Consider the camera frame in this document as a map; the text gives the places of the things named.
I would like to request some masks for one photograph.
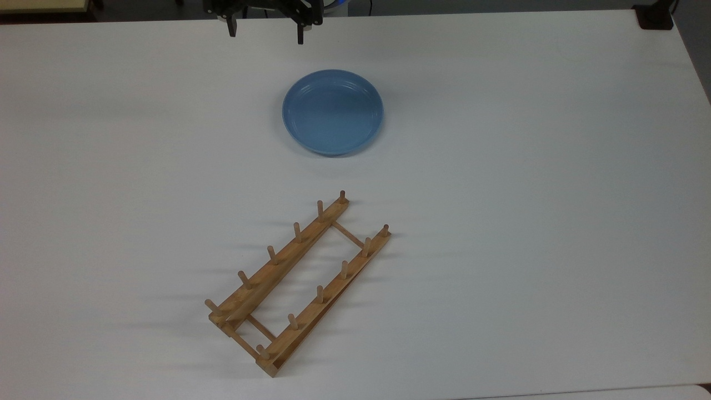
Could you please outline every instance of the plate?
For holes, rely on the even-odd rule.
[[[337,156],[364,148],[383,123],[383,101],[365,78],[321,70],[299,79],[284,97],[282,117],[301,146]]]

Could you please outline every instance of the table surface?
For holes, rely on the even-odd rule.
[[[517,396],[515,400],[710,400],[700,386],[671,386],[642,389],[585,391],[582,393]]]
[[[711,381],[711,107],[632,11],[0,26],[6,399],[455,399]],[[385,124],[287,134],[341,68]],[[207,319],[345,189],[393,237],[269,378]],[[255,316],[281,332],[336,231]],[[265,339],[245,330],[252,345]]]

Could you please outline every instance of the gray floor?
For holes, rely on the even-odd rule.
[[[651,0],[373,0],[373,15],[460,14],[511,11],[559,11],[630,9]],[[94,12],[99,21],[164,21],[209,19],[202,0],[104,0],[103,11]],[[368,14],[368,0],[352,0],[351,16]],[[270,18],[279,18],[270,12]],[[248,18],[264,18],[260,10],[250,10]],[[711,100],[711,0],[680,0],[674,15],[696,72]]]

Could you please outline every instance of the black device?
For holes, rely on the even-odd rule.
[[[678,0],[657,0],[656,3],[646,5],[632,6],[632,9],[637,13],[637,22],[642,29],[651,29],[654,31],[669,31],[674,27],[669,7],[672,3]]]
[[[237,14],[254,7],[278,10],[296,22],[296,37],[304,44],[304,28],[324,22],[324,0],[203,0],[203,10],[227,22],[230,36],[237,35]]]

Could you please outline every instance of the wooden object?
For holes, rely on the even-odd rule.
[[[252,277],[248,278],[244,271],[237,272],[242,286],[232,295],[219,306],[210,299],[205,300],[205,305],[211,311],[208,316],[210,321],[254,357],[257,365],[271,377],[279,372],[294,350],[306,339],[306,336],[311,333],[326,311],[341,296],[341,293],[390,240],[388,225],[384,225],[377,235],[365,238],[364,242],[361,242],[336,222],[336,219],[348,208],[349,202],[346,199],[345,191],[341,191],[339,198],[325,210],[322,201],[319,200],[316,204],[316,219],[303,230],[298,222],[294,223],[294,239],[278,253],[274,252],[273,247],[268,246],[269,261]],[[341,273],[328,285],[316,287],[314,301],[307,305],[299,315],[289,314],[289,326],[278,336],[274,336],[252,316],[252,313],[332,226],[359,247],[358,253],[350,262],[346,260],[342,262]],[[270,344],[266,347],[259,344],[256,349],[252,348],[237,333],[237,329],[244,321],[252,323],[270,341]]]
[[[87,11],[89,0],[2,0],[0,14],[5,13],[77,13]]]

